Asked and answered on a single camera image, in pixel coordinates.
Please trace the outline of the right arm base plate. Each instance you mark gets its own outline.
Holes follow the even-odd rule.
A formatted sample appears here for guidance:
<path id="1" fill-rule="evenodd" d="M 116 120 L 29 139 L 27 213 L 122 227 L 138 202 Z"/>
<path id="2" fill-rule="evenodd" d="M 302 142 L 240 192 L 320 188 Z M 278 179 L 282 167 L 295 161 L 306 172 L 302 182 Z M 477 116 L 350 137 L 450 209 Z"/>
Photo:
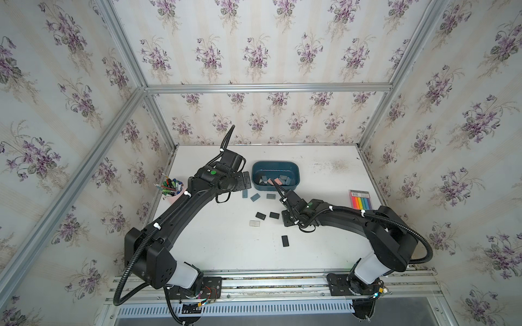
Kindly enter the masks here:
<path id="1" fill-rule="evenodd" d="M 331 296 L 355 296 L 352 300 L 352 315 L 360 320 L 369 321 L 374 315 L 376 301 L 388 292 L 380 278 L 367 285 L 354 273 L 329 273 L 326 280 Z"/>

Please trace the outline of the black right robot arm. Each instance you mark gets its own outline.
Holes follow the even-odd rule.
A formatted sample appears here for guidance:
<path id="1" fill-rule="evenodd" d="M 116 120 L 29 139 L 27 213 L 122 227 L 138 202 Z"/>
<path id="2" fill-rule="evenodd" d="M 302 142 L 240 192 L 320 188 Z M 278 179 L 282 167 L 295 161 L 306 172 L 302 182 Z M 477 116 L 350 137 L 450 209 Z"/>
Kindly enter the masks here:
<path id="1" fill-rule="evenodd" d="M 374 210 L 332 205 L 318 199 L 307 202 L 295 191 L 286 190 L 276 182 L 273 184 L 290 221 L 301 232 L 312 233 L 319 226 L 327 226 L 368 240 L 372 251 L 360 258 L 349 274 L 340 281 L 334 280 L 335 274 L 329 274 L 328 282 L 335 289 L 377 299 L 384 292 L 382 277 L 404 272 L 411 264 L 425 264 L 433 258 L 434 250 L 429 241 L 388 206 Z"/>

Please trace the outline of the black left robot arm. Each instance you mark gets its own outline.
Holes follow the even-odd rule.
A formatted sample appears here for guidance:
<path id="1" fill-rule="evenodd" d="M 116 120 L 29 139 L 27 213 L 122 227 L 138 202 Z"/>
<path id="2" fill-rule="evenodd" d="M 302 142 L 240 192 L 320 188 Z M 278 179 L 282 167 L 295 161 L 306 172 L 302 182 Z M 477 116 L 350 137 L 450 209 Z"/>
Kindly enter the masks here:
<path id="1" fill-rule="evenodd" d="M 125 270 L 116 287 L 113 304 L 120 306 L 142 289 L 179 287 L 198 296 L 203 273 L 188 263 L 179 263 L 171 249 L 193 218 L 221 195 L 247 189 L 243 173 L 246 159 L 228 149 L 233 129 L 222 140 L 218 155 L 189 177 L 186 189 L 171 206 L 143 229 L 131 228 L 125 235 Z"/>

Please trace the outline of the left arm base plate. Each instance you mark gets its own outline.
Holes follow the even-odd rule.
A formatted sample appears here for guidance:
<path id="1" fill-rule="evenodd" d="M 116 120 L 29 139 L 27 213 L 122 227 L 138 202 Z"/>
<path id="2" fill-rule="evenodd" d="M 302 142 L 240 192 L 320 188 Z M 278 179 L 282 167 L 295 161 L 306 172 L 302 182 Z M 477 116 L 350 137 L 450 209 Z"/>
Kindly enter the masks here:
<path id="1" fill-rule="evenodd" d="M 203 308 L 220 298 L 222 281 L 222 277 L 200 277 L 189 289 L 167 286 L 164 291 L 169 312 L 178 319 L 200 315 Z"/>

